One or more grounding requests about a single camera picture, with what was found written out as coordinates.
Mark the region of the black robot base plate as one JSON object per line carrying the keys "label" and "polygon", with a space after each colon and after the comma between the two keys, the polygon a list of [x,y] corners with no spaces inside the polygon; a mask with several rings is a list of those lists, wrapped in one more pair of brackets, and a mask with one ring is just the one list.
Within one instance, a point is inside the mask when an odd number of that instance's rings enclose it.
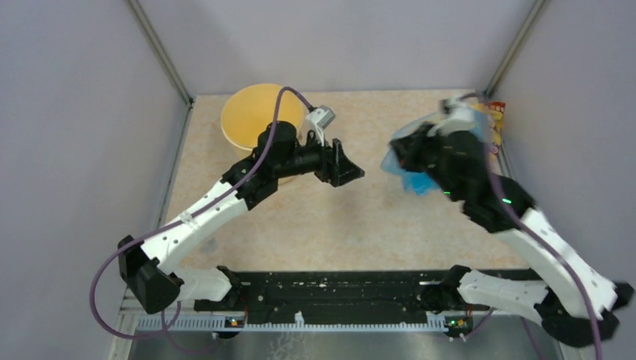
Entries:
{"label": "black robot base plate", "polygon": [[464,315],[476,306],[444,293],[444,271],[237,271],[239,287],[222,301],[198,299],[197,312],[239,312],[250,325],[423,324],[445,311]]}

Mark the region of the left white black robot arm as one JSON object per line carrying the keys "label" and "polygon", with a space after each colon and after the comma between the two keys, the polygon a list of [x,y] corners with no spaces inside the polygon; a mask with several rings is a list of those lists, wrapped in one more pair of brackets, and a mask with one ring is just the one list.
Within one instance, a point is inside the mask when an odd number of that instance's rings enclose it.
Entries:
{"label": "left white black robot arm", "polygon": [[339,139],[319,140],[309,131],[305,144],[289,122],[270,124],[252,154],[233,164],[212,188],[160,232],[143,241],[128,236],[118,248],[122,279],[147,314],[186,300],[208,300],[223,310],[240,301],[240,280],[227,268],[194,270],[180,262],[225,223],[278,190],[280,179],[314,174],[334,188],[364,176],[347,158]]}

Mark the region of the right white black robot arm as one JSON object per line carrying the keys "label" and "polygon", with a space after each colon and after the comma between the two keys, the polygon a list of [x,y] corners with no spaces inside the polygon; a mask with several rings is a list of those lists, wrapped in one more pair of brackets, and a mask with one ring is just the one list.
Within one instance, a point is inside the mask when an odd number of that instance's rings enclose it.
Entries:
{"label": "right white black robot arm", "polygon": [[509,280],[455,265],[439,285],[434,310],[500,309],[575,348],[598,346],[616,334],[616,311],[629,305],[634,288],[589,266],[515,180],[490,169],[485,144],[474,133],[433,133],[432,124],[424,123],[389,146],[402,170],[428,175],[473,223],[521,255],[538,275]]}

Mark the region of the yellow capybara trash bin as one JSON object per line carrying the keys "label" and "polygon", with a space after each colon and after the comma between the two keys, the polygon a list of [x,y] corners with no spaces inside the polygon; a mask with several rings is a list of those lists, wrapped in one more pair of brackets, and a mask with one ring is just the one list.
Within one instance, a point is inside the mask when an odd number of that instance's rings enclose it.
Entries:
{"label": "yellow capybara trash bin", "polygon": [[[258,136],[272,122],[275,102],[281,85],[261,83],[237,91],[225,103],[220,115],[220,126],[238,158],[251,155]],[[292,93],[286,92],[281,100],[278,119],[289,122],[297,130],[299,140],[307,110]]]}

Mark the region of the blue plastic trash bag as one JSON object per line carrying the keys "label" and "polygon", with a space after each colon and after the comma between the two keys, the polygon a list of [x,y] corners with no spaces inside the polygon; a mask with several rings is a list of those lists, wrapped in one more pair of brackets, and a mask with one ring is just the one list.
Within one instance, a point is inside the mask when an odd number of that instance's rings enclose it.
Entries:
{"label": "blue plastic trash bag", "polygon": [[[484,138],[484,128],[486,125],[486,115],[479,109],[472,109],[471,115],[475,116],[475,120],[472,123],[470,131],[474,133],[480,140]],[[418,118],[411,121],[409,124],[403,126],[397,130],[392,140],[405,137],[416,130],[422,123],[433,122],[440,118],[440,113],[432,112],[422,118]],[[395,152],[391,149],[388,150],[383,158],[380,169],[390,175],[397,176],[401,180],[403,190],[406,193],[414,193],[418,196],[424,196],[431,191],[440,189],[440,186],[429,175],[424,172],[408,172],[399,167],[398,158]]]}

